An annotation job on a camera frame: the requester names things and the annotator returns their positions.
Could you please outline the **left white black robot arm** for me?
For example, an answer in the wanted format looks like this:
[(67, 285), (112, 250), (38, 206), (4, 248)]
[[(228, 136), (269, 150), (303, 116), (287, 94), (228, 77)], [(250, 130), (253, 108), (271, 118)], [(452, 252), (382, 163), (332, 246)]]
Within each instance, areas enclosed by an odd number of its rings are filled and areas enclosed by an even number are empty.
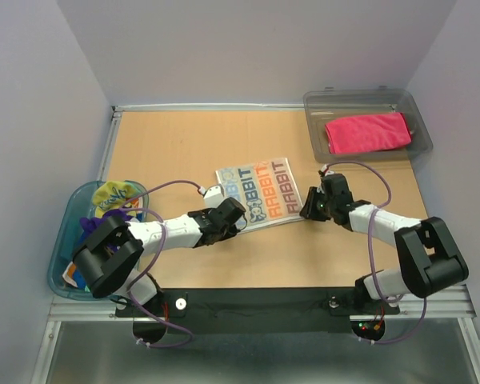
[(236, 236), (245, 208), (234, 198), (164, 222), (126, 222), (106, 218), (73, 252), (73, 264), (94, 298), (111, 295), (131, 300), (145, 315), (156, 314), (162, 296), (154, 278), (138, 270), (142, 256), (161, 251), (211, 246)]

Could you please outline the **patterned light blue towel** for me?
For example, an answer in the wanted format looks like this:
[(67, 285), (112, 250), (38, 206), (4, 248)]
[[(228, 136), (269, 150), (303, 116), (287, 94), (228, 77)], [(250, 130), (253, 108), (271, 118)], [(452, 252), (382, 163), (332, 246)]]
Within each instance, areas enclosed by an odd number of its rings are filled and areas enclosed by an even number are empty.
[(242, 232), (300, 221), (303, 208), (287, 158), (275, 158), (215, 171), (226, 196), (246, 209), (237, 221)]

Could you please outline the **pink towel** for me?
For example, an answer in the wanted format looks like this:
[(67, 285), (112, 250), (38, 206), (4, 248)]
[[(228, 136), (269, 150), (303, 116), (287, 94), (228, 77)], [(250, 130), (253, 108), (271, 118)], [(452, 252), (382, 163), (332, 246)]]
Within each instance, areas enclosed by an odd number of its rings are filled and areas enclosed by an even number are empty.
[(332, 154), (361, 154), (396, 150), (412, 138), (401, 113), (365, 114), (337, 118), (325, 124)]

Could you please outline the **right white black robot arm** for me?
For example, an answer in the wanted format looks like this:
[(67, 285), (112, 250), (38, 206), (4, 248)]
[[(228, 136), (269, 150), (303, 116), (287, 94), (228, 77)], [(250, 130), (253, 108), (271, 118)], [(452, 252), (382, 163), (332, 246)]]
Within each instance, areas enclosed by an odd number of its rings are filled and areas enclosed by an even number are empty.
[(319, 186), (308, 189), (302, 218), (332, 221), (396, 249), (399, 266), (358, 278), (345, 293), (331, 295), (332, 310), (370, 312), (379, 304), (412, 294), (425, 299), (467, 280), (469, 268), (446, 223), (438, 217), (407, 218), (366, 200), (355, 200), (343, 174), (321, 173)]

